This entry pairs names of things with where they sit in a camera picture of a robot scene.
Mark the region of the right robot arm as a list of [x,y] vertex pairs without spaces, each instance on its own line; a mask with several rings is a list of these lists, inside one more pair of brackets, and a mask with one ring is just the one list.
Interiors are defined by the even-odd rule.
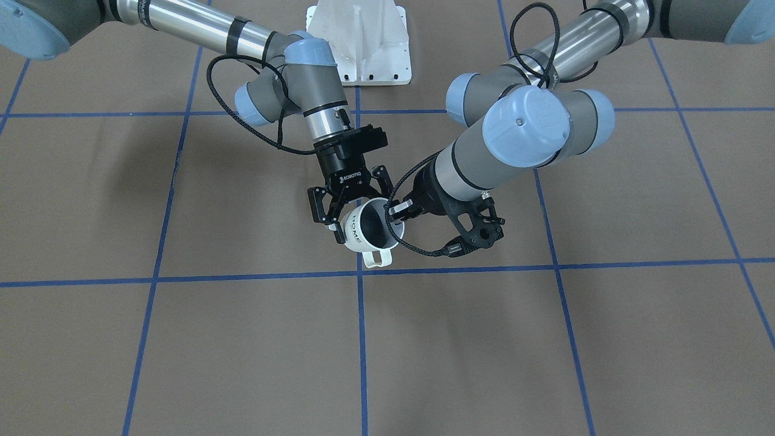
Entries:
[[365,154],[385,147],[378,127],[357,127],[332,50],[307,32],[282,33],[197,1],[3,1],[2,46],[28,60],[50,61],[100,27],[143,28],[150,40],[187,42],[216,56],[209,90],[221,109],[258,139],[298,156],[315,156],[319,186],[308,188],[312,220],[337,243],[380,224],[375,213],[343,217],[345,206],[387,196],[382,167]]

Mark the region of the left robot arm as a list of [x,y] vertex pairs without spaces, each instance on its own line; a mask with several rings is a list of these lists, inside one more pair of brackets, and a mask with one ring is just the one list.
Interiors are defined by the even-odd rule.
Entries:
[[465,132],[416,174],[409,195],[385,209],[388,218],[473,209],[477,223],[492,210],[488,191],[603,144],[615,126],[612,103],[598,91],[556,86],[643,37],[759,44],[773,37],[773,2],[601,1],[490,73],[460,75],[446,110]]

